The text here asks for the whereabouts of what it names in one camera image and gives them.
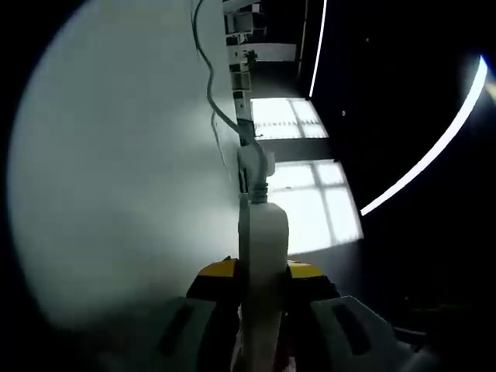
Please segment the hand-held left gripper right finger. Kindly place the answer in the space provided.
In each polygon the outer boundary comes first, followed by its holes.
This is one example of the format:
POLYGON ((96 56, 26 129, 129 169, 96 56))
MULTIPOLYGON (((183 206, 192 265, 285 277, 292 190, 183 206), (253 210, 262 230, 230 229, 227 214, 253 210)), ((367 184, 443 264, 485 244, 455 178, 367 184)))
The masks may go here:
POLYGON ((281 322, 273 371, 427 371, 416 335, 394 328, 317 267, 287 261, 274 275, 281 322))

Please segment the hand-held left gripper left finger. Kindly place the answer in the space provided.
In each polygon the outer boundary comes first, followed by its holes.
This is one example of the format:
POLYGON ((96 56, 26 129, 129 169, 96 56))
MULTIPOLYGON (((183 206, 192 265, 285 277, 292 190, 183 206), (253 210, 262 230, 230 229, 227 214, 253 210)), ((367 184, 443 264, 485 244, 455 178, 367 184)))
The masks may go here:
POLYGON ((151 323, 144 371, 231 371, 240 331, 243 274, 237 258, 202 268, 184 297, 151 323))

